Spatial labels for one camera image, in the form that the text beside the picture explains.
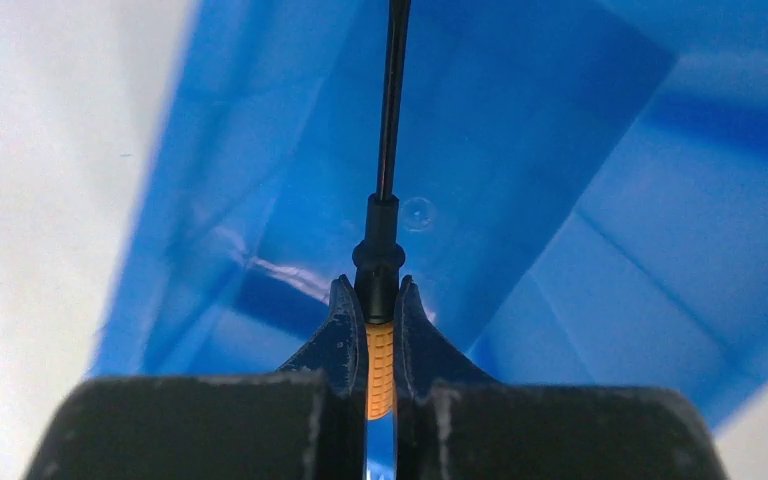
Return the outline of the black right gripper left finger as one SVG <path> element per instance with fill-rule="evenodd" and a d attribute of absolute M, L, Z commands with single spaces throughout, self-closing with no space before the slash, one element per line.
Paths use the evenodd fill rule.
<path fill-rule="evenodd" d="M 277 370 L 107 376 L 55 412 L 29 479 L 361 479 L 368 352 L 346 277 L 329 312 Z"/>

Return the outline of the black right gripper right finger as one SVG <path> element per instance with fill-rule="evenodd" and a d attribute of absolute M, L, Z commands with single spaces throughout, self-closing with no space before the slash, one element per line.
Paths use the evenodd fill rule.
<path fill-rule="evenodd" d="M 723 479 L 693 405 L 665 388 L 507 385 L 430 323 L 410 277 L 395 300 L 399 479 Z"/>

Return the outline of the orange black screwdriver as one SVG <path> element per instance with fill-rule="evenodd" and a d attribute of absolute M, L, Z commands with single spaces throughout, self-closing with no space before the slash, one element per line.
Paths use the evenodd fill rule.
<path fill-rule="evenodd" d="M 410 0 L 389 2 L 376 186 L 367 202 L 364 237 L 352 253 L 368 348 L 370 421 L 390 413 L 395 398 L 393 321 L 405 253 L 397 241 L 399 199 L 393 187 L 410 10 Z"/>

